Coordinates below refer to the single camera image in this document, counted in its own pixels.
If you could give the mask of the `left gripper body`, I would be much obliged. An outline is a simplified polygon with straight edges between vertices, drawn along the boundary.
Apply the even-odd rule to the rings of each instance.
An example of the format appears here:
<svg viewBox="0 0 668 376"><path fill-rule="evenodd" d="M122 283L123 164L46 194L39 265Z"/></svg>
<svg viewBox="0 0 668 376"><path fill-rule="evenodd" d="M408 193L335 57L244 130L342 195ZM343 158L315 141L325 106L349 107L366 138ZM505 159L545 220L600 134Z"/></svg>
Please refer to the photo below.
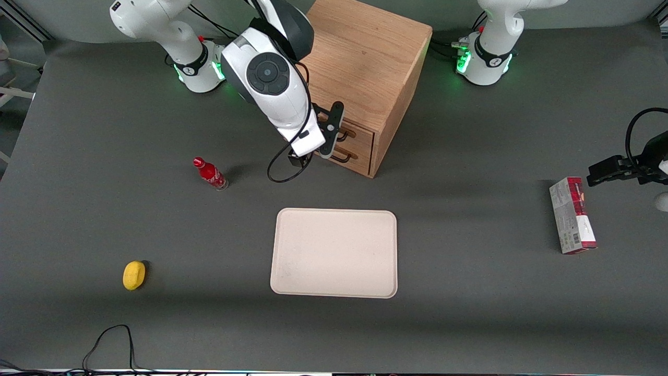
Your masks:
<svg viewBox="0 0 668 376"><path fill-rule="evenodd" d="M660 164L666 162L667 132L651 138L646 143L642 153L637 156L632 156L630 141L631 132L627 132L626 155L628 162L630 162L630 171L635 174L634 179L637 179L640 185L649 182L666 185L666 172L661 169Z"/></svg>

